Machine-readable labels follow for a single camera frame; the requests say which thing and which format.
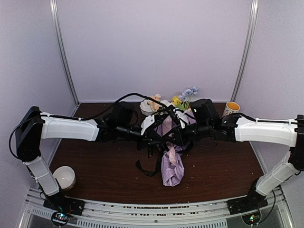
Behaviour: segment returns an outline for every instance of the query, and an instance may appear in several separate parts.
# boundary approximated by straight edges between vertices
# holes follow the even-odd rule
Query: white wall
[[[0,223],[14,228],[32,181],[26,167],[8,150],[10,132],[32,105],[65,115],[71,115],[75,107],[60,61],[49,0],[0,0],[0,66]],[[54,143],[42,143],[46,160]]]
[[[304,1],[260,1],[250,57],[237,96],[242,112],[289,119],[304,114]],[[268,169],[288,148],[256,142]],[[304,177],[282,185],[296,223],[303,227]]]
[[[130,93],[231,98],[251,0],[61,0],[58,12],[78,98]]]

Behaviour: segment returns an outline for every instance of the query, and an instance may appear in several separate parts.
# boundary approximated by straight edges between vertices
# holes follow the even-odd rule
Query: dark brown tabletop
[[[81,104],[77,117],[88,117],[109,103]],[[223,103],[215,103],[222,114]],[[116,203],[168,204],[219,200],[246,195],[253,180],[263,175],[248,142],[195,142],[182,155],[185,174],[175,187],[162,184],[161,173],[148,177],[135,162],[154,170],[157,154],[148,159],[147,149],[136,150],[135,142],[87,142],[63,139],[51,163],[51,171],[70,166],[76,173],[75,187],[67,196]]]

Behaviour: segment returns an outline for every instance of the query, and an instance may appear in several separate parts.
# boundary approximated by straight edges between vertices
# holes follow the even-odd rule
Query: lavender fabric
[[[164,186],[174,187],[178,185],[184,176],[184,166],[181,156],[175,152],[174,146],[166,152],[161,161],[161,176]]]
[[[190,118],[189,123],[193,124],[195,123],[195,120]],[[159,135],[164,135],[170,131],[174,125],[175,123],[172,122],[171,117],[167,117],[162,125],[155,130]],[[177,146],[172,143],[167,143],[167,146],[169,151],[164,153],[161,160],[162,182],[164,186],[174,187],[180,183],[185,171],[181,161],[181,156],[178,152],[185,150],[188,145]]]

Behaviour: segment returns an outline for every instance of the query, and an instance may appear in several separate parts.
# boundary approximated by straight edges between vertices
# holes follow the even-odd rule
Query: white cup
[[[57,179],[63,191],[72,189],[76,184],[74,170],[69,166],[61,166],[55,170],[53,176]]]
[[[226,107],[224,109],[223,116],[229,115],[231,113],[238,113],[239,112],[239,105],[233,101],[229,101],[226,103]]]

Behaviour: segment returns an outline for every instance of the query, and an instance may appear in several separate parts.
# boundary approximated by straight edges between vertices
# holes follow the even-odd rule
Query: white mug
[[[226,107],[224,109],[223,116],[229,115],[231,113],[238,113],[239,112],[239,105],[233,101],[229,101],[226,103]]]

